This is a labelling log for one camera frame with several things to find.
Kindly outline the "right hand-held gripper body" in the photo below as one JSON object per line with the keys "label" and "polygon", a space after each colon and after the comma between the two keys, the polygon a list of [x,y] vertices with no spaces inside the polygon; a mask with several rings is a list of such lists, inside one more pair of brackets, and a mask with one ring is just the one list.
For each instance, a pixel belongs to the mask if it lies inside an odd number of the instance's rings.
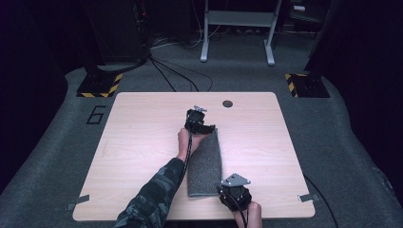
{"label": "right hand-held gripper body", "polygon": [[237,173],[222,180],[219,185],[222,186],[224,194],[223,199],[220,199],[221,203],[232,212],[246,210],[252,200],[249,189],[246,188],[250,183],[251,181]]}

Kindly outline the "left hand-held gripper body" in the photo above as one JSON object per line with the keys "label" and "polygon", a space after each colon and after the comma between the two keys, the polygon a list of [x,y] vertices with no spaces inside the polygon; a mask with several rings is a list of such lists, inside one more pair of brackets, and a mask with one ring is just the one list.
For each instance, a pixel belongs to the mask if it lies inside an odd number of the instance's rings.
{"label": "left hand-held gripper body", "polygon": [[186,112],[184,127],[192,134],[208,134],[209,127],[204,125],[205,109],[194,106]]}

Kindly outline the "dark grey cloth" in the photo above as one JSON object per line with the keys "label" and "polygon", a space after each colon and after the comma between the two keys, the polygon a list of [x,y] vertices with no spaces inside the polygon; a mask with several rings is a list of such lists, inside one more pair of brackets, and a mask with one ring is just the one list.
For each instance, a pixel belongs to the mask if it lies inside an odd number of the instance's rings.
{"label": "dark grey cloth", "polygon": [[214,130],[201,141],[188,163],[188,196],[190,198],[216,196],[221,178],[221,148],[218,130]]}

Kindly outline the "person's right hand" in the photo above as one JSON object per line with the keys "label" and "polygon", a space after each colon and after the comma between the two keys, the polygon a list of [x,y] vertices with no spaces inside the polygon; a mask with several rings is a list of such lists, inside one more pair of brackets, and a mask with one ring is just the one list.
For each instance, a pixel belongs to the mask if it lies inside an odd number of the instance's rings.
{"label": "person's right hand", "polygon": [[255,201],[249,203],[247,210],[232,215],[239,228],[262,228],[261,206]]}

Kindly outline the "person's left hand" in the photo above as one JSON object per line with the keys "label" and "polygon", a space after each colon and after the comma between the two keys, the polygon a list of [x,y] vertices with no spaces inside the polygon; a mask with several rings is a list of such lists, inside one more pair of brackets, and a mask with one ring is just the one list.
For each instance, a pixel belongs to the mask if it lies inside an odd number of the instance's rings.
{"label": "person's left hand", "polygon": [[179,152],[177,158],[185,162],[186,157],[191,157],[205,138],[207,135],[193,135],[186,128],[182,128],[178,133]]}

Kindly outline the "black hazard-striped stand base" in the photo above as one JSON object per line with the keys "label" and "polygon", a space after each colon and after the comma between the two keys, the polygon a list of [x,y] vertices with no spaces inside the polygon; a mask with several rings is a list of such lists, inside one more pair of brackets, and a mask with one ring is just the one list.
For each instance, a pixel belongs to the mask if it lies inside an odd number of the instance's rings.
{"label": "black hazard-striped stand base", "polygon": [[97,76],[86,76],[77,89],[77,97],[108,98],[116,92],[122,74],[102,73]]}
{"label": "black hazard-striped stand base", "polygon": [[310,74],[286,74],[291,95],[295,98],[329,98],[330,94],[321,78]]}

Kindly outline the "dark equipment cabinet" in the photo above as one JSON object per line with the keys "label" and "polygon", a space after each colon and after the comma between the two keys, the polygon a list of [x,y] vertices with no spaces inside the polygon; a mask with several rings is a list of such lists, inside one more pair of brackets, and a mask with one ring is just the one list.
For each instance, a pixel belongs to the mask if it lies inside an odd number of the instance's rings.
{"label": "dark equipment cabinet", "polygon": [[105,64],[142,65],[148,55],[140,0],[83,0]]}

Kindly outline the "white metal stand frame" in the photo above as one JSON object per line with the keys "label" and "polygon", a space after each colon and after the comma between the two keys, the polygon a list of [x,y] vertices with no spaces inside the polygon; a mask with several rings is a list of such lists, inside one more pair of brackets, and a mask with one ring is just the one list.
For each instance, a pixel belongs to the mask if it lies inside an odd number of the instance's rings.
{"label": "white metal stand frame", "polygon": [[272,67],[275,64],[272,41],[281,4],[282,0],[277,0],[276,8],[273,12],[227,11],[212,10],[209,8],[209,0],[204,0],[204,34],[201,48],[201,62],[205,63],[208,58],[209,27],[211,25],[261,27],[270,29],[267,38],[263,41],[263,45],[267,64]]}

